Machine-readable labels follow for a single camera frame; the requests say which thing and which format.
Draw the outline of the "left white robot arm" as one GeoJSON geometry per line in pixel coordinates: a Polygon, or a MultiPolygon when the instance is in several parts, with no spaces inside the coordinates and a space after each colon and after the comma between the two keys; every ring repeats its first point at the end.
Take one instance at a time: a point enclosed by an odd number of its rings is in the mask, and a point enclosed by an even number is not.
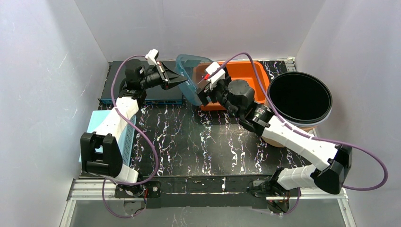
{"type": "Polygon", "coordinates": [[[187,78],[167,68],[164,63],[148,59],[146,68],[138,56],[134,55],[124,60],[116,74],[125,69],[124,86],[117,98],[112,97],[113,109],[106,118],[94,129],[85,132],[80,138],[81,169],[83,172],[107,177],[116,183],[138,185],[138,171],[124,163],[120,152],[119,140],[125,128],[130,125],[143,138],[147,138],[131,118],[138,112],[146,90],[160,86],[164,90],[171,89],[187,81],[187,78]]]}

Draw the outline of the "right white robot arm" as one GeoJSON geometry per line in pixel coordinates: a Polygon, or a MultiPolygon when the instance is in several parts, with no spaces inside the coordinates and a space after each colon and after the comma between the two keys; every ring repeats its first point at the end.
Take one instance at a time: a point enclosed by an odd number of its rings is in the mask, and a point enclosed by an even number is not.
{"type": "Polygon", "coordinates": [[[255,101],[255,90],[245,80],[215,83],[204,82],[196,93],[204,105],[218,102],[238,118],[242,127],[264,140],[278,142],[301,155],[310,165],[297,168],[278,168],[269,181],[257,189],[285,192],[294,188],[317,187],[329,194],[339,194],[351,167],[352,148],[317,141],[288,122],[281,122],[267,106],[255,101]]]}

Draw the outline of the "dark teal transparent container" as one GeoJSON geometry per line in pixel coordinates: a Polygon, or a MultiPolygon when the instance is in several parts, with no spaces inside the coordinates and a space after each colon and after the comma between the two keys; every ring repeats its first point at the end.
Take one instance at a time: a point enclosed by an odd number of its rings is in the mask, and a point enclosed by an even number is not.
{"type": "Polygon", "coordinates": [[[206,57],[180,54],[175,60],[176,71],[187,80],[178,85],[185,98],[195,106],[202,105],[201,100],[197,96],[198,82],[205,75],[205,69],[212,63],[212,60],[206,57]]]}

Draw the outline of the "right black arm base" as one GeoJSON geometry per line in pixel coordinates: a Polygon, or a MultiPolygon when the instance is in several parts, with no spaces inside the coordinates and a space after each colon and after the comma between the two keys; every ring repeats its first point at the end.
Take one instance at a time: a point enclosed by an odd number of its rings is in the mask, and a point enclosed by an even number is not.
{"type": "Polygon", "coordinates": [[[300,188],[284,189],[278,183],[278,177],[275,175],[265,180],[249,182],[246,191],[256,198],[264,197],[267,200],[271,214],[278,216],[288,215],[293,212],[301,196],[300,188]]]}

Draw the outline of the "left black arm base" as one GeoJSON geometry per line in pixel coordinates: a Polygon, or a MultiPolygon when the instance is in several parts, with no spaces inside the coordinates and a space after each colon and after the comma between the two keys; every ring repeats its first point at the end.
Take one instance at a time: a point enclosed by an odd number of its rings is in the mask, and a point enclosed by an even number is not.
{"type": "Polygon", "coordinates": [[[146,208],[148,199],[159,198],[161,195],[161,183],[149,181],[141,185],[117,185],[115,198],[124,199],[125,211],[129,215],[137,215],[146,208]]]}

